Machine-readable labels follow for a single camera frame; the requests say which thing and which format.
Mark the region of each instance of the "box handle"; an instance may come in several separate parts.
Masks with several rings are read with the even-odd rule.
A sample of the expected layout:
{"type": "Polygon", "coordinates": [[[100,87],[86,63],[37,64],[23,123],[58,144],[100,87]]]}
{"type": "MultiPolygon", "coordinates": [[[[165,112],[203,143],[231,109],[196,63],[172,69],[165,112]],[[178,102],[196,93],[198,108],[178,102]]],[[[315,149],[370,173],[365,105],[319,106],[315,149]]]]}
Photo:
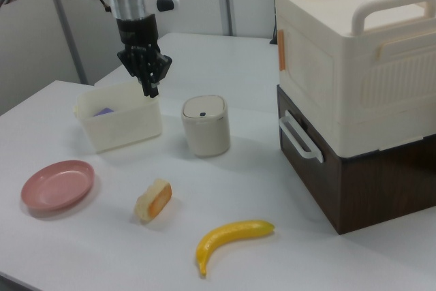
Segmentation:
{"type": "Polygon", "coordinates": [[[307,135],[307,133],[301,128],[301,126],[298,124],[298,122],[295,120],[295,118],[291,115],[289,111],[286,110],[286,114],[284,117],[279,119],[279,126],[283,133],[287,136],[289,141],[294,145],[295,149],[298,151],[298,153],[301,155],[301,157],[306,159],[316,158],[320,163],[324,162],[324,157],[322,156],[322,153],[320,149],[316,146],[315,143],[313,143],[312,139],[307,135]],[[298,134],[298,136],[301,138],[301,140],[307,145],[307,147],[311,151],[305,151],[298,141],[295,139],[295,137],[292,135],[291,131],[289,130],[286,123],[290,124],[290,127],[294,129],[294,131],[298,134]]]}
{"type": "Polygon", "coordinates": [[[389,10],[395,7],[411,5],[414,3],[426,3],[424,17],[436,16],[436,0],[371,0],[360,5],[352,18],[352,35],[361,35],[364,31],[365,19],[373,12],[389,10]]]}

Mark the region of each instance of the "pink plate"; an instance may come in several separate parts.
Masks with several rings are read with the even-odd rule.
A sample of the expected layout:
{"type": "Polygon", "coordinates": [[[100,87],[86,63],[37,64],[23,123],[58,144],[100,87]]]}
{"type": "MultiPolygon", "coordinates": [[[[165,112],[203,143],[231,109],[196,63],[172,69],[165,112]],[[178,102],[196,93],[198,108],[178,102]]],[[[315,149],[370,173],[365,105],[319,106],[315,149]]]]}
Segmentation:
{"type": "Polygon", "coordinates": [[[94,183],[94,169],[80,160],[67,160],[36,172],[22,187],[21,199],[31,209],[52,211],[81,199],[94,183]]]}

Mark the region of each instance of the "dark brown drawer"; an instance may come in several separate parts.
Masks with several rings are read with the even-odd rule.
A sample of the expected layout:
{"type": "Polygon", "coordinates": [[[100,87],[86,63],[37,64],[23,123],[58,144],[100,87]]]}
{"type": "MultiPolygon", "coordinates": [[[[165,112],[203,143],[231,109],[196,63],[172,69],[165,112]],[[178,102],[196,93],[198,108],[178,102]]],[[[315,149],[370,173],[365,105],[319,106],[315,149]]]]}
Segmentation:
{"type": "MultiPolygon", "coordinates": [[[[279,119],[288,111],[320,150],[322,162],[302,157],[282,130],[281,149],[339,234],[436,205],[436,135],[341,158],[280,86],[277,97],[279,119]]],[[[289,132],[304,151],[310,150],[291,127],[289,132]]]]}

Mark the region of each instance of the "plastic container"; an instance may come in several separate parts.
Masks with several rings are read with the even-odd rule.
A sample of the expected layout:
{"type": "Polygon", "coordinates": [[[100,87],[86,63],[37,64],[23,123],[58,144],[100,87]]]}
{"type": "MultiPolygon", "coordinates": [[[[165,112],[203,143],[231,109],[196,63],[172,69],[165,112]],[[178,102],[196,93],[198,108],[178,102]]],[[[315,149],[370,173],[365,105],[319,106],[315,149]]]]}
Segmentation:
{"type": "Polygon", "coordinates": [[[436,134],[436,0],[275,0],[280,87],[340,157],[436,134]]]}
{"type": "Polygon", "coordinates": [[[82,93],[74,114],[97,152],[162,132],[158,97],[145,97],[137,80],[82,93]],[[113,112],[95,116],[106,108],[113,112]]]}
{"type": "Polygon", "coordinates": [[[216,156],[230,147],[227,103],[218,95],[187,100],[182,121],[191,151],[199,157],[216,156]]]}

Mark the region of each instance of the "yellow banana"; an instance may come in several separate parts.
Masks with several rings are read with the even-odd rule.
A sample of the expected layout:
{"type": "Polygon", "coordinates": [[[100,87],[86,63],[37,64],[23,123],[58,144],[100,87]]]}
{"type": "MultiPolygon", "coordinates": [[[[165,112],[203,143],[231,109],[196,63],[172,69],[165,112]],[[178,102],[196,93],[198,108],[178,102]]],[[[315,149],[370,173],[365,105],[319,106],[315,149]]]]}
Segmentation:
{"type": "Polygon", "coordinates": [[[206,263],[212,253],[220,246],[240,240],[250,239],[270,234],[274,226],[267,221],[237,221],[211,230],[197,246],[197,262],[200,273],[206,276],[206,263]]]}

